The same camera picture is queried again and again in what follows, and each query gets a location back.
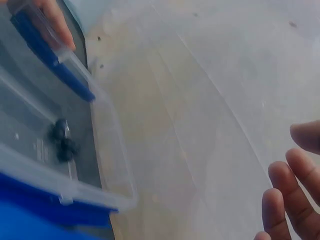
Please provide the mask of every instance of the hand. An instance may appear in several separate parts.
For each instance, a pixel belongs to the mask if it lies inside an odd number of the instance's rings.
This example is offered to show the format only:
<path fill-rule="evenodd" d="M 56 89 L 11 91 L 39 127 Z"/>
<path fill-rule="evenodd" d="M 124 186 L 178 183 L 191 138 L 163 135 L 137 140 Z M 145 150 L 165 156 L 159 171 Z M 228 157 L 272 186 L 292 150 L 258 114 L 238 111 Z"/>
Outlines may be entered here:
<path fill-rule="evenodd" d="M 292 139 L 304 150 L 320 154 L 320 121 L 293 125 Z M 320 239 L 320 215 L 311 206 L 297 179 L 320 206 L 320 168 L 302 149 L 291 149 L 285 162 L 274 162 L 268 173 L 274 188 L 262 197 L 262 221 L 264 232 L 255 240 L 291 239 L 285 218 L 287 213 L 294 231 L 303 240 Z"/>
<path fill-rule="evenodd" d="M 1 3 L 6 3 L 8 0 L 0 0 Z M 65 17 L 57 4 L 56 0 L 33 0 L 40 8 L 47 19 L 50 21 L 53 29 L 60 36 L 61 40 L 73 51 L 76 49 L 74 39 L 67 26 Z"/>

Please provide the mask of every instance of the clear plastic container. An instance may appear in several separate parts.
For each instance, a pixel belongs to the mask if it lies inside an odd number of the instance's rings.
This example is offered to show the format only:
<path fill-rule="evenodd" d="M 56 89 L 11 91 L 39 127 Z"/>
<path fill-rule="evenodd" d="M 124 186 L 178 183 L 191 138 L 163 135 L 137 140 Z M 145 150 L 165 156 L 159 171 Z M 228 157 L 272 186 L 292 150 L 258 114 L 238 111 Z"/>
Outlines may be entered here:
<path fill-rule="evenodd" d="M 11 14 L 15 15 L 24 11 L 32 23 L 36 23 L 36 28 L 57 56 L 58 62 L 53 64 L 64 64 L 80 82 L 86 81 L 90 91 L 95 95 L 95 100 L 91 103 L 91 114 L 102 189 L 80 182 L 75 177 L 69 177 L 45 164 L 40 164 L 2 142 L 0 142 L 1 172 L 30 186 L 59 195 L 60 202 L 64 205 L 72 204 L 77 200 L 117 209 L 120 212 L 135 207 L 138 201 L 137 190 L 127 157 L 122 129 L 112 100 L 106 92 L 101 90 L 76 55 L 60 41 L 48 20 L 33 2 L 23 1 L 23 4 L 21 2 L 9 1 L 8 8 Z M 2 66 L 0 66 L 0 80 L 3 83 L 14 82 L 13 77 Z M 8 90 L 23 101 L 25 108 L 32 109 L 51 123 L 57 119 L 54 114 L 50 114 L 36 101 L 32 101 L 32 96 L 28 91 L 16 90 L 17 86 L 13 85 Z M 96 129 L 98 122 L 100 127 L 105 127 Z"/>

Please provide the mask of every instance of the dirt speck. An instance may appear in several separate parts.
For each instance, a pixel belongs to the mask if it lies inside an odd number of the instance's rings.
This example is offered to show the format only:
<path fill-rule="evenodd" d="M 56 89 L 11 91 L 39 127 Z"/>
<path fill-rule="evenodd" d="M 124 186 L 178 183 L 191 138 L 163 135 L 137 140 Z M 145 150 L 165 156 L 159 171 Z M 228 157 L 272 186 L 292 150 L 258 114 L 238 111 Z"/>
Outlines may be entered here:
<path fill-rule="evenodd" d="M 297 24 L 294 23 L 293 21 L 290 21 L 290 22 L 289 22 L 289 25 L 290 25 L 291 27 L 295 28 L 295 29 L 298 28 Z"/>

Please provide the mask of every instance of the clear plastic sheet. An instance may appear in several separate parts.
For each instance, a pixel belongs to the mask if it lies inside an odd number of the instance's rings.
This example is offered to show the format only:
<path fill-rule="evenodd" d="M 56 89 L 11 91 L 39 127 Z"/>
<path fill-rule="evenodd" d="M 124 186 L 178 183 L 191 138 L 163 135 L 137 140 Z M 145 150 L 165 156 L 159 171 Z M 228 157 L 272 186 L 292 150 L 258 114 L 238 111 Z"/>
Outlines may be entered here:
<path fill-rule="evenodd" d="M 320 116 L 319 4 L 117 4 L 86 38 L 140 195 L 135 210 L 113 219 L 115 234 L 252 239 L 262 230 L 268 166 L 295 146 L 290 125 Z"/>

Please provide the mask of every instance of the black bead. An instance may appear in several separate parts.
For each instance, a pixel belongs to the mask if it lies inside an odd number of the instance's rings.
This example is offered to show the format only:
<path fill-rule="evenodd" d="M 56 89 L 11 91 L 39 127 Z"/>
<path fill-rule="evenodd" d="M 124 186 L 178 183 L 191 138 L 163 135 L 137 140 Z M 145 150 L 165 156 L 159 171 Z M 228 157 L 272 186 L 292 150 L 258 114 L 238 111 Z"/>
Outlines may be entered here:
<path fill-rule="evenodd" d="M 70 151 L 70 150 L 61 150 L 58 153 L 57 157 L 58 157 L 59 161 L 62 163 L 67 163 L 67 162 L 70 162 L 74 159 L 74 155 L 73 155 L 72 151 Z"/>
<path fill-rule="evenodd" d="M 52 137 L 57 141 L 61 141 L 66 137 L 66 131 L 62 128 L 54 127 L 52 129 Z"/>
<path fill-rule="evenodd" d="M 64 138 L 61 140 L 61 149 L 63 151 L 71 151 L 74 155 L 78 155 L 80 153 L 80 146 L 70 138 Z"/>
<path fill-rule="evenodd" d="M 68 127 L 68 122 L 64 118 L 60 118 L 58 121 L 55 122 L 56 128 L 66 129 Z"/>

